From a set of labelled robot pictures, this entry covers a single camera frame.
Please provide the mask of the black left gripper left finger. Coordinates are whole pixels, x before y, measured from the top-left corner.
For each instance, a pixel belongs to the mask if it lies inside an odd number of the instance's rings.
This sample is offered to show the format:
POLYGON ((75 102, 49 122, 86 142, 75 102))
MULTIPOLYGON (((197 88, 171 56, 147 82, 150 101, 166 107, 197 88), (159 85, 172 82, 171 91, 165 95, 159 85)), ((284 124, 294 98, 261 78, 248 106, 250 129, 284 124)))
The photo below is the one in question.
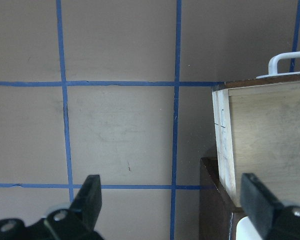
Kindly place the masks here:
POLYGON ((88 175, 70 207, 51 212, 45 227, 54 240, 101 240, 95 231, 101 208, 100 176, 88 175))

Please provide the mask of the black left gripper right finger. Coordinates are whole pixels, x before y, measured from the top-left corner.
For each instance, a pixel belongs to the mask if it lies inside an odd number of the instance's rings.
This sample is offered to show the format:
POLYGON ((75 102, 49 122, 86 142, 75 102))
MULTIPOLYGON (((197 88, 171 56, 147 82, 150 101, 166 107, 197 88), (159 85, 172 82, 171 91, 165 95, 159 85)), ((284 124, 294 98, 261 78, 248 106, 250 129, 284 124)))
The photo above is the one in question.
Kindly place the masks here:
POLYGON ((279 200, 253 173, 241 176, 240 204, 262 240, 300 240, 300 203, 279 200))

